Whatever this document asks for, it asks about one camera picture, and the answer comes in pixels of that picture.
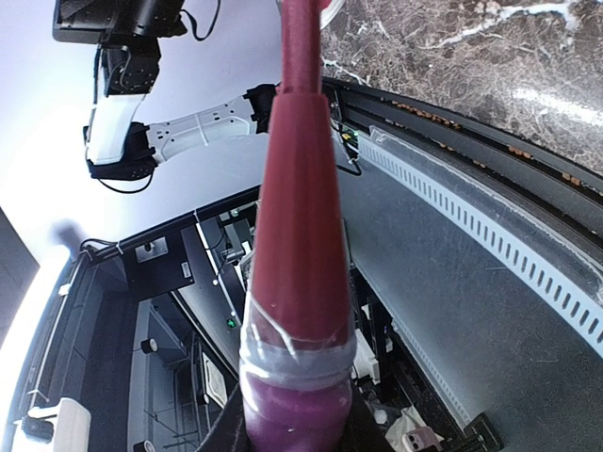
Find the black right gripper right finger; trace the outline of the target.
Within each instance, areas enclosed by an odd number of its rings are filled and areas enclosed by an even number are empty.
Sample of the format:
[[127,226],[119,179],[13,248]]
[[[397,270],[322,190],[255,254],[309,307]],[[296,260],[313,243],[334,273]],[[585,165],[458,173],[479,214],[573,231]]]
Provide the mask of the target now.
[[350,414],[341,438],[345,452],[394,452],[379,430],[366,402],[359,393],[352,394]]

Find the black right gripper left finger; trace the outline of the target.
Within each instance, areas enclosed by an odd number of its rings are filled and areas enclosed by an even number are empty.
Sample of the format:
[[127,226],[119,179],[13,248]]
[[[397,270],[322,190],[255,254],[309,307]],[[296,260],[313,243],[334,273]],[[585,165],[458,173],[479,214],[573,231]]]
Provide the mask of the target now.
[[246,431],[243,397],[237,385],[221,414],[196,452],[248,452],[250,441]]

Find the pink racket top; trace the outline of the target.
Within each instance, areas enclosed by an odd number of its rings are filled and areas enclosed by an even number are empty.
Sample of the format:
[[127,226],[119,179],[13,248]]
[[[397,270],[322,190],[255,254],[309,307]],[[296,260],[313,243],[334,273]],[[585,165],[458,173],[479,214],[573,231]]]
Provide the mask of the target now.
[[256,451],[332,451],[356,352],[319,1],[282,6],[282,81],[240,335],[239,384]]

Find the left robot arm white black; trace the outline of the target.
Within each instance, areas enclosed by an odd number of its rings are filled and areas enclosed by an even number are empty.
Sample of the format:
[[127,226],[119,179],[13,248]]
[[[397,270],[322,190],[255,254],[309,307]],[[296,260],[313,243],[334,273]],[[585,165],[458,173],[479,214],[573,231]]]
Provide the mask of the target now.
[[180,153],[265,133],[279,22],[273,1],[57,2],[55,40],[95,47],[90,176],[149,179]]

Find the pink phone on floor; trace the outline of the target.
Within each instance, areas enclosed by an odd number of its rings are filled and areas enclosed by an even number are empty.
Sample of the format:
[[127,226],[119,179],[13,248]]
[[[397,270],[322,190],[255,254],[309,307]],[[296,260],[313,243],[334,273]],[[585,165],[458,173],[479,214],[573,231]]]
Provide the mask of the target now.
[[421,427],[404,433],[401,437],[404,451],[442,451],[441,441],[430,427]]

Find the white device lower left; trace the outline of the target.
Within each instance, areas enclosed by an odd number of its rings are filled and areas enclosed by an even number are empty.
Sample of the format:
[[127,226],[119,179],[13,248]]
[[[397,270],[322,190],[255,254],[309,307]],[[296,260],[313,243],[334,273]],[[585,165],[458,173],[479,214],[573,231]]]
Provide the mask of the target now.
[[34,407],[15,425],[10,451],[89,450],[91,414],[72,398],[62,397],[53,407]]

